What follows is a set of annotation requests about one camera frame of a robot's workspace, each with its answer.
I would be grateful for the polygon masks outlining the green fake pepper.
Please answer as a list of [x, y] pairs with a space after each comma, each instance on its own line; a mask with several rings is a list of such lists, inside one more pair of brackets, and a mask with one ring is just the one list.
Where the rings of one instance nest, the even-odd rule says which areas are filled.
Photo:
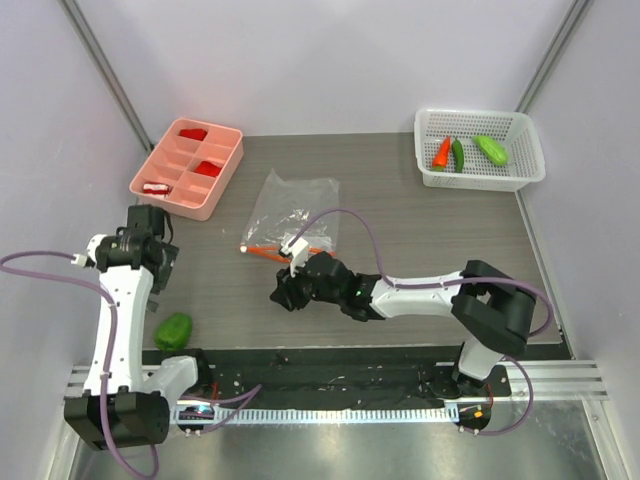
[[184, 313], [174, 313], [163, 320], [154, 331], [155, 346], [165, 352], [185, 348], [193, 330], [192, 317]]

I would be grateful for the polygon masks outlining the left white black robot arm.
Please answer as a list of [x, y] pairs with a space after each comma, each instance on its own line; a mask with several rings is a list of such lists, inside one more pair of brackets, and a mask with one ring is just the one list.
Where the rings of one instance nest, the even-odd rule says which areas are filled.
[[180, 347], [146, 375], [142, 337], [149, 298], [164, 290], [179, 249], [168, 212], [129, 207], [115, 234], [93, 236], [76, 263], [98, 270], [101, 299], [95, 348], [79, 396], [66, 400], [64, 418], [93, 450], [162, 443], [170, 415], [185, 393], [205, 397], [213, 375], [200, 349]]

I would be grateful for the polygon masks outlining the green fake pea pod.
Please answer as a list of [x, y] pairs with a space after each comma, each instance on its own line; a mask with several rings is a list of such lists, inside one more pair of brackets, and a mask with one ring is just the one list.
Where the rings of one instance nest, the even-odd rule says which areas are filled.
[[497, 166], [508, 164], [509, 155], [506, 149], [492, 137], [477, 135], [473, 137], [473, 141], [492, 164]]

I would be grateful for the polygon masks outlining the dark green fake chili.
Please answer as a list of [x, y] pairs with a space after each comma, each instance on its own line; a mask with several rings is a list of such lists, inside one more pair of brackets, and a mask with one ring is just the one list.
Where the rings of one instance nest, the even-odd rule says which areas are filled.
[[465, 163], [465, 154], [462, 143], [455, 138], [451, 144], [451, 152], [455, 162], [455, 172], [462, 173]]

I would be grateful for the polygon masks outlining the clear orange zip top bag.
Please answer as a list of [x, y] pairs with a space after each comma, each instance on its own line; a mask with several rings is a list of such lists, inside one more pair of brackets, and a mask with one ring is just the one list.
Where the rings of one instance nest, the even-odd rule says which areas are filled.
[[279, 263], [283, 243], [311, 218], [340, 206], [340, 183], [333, 178], [284, 180], [275, 171], [267, 176], [242, 234], [239, 250]]

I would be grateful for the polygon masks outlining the orange fake carrot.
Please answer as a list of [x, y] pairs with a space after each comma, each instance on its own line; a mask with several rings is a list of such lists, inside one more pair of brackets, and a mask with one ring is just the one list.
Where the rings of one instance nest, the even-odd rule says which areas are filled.
[[449, 152], [451, 148], [451, 138], [446, 137], [440, 145], [438, 152], [432, 160], [431, 169], [433, 171], [444, 171], [448, 164]]

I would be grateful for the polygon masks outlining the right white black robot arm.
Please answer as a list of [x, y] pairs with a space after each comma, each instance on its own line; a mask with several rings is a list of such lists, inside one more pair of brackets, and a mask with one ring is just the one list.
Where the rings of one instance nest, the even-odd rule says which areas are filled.
[[401, 316], [458, 321], [470, 337], [444, 385], [429, 384], [442, 399], [484, 393], [496, 364], [525, 352], [536, 306], [535, 294], [480, 260], [440, 277], [385, 279], [356, 273], [325, 252], [279, 270], [270, 299], [288, 311], [312, 301], [332, 304], [360, 322]]

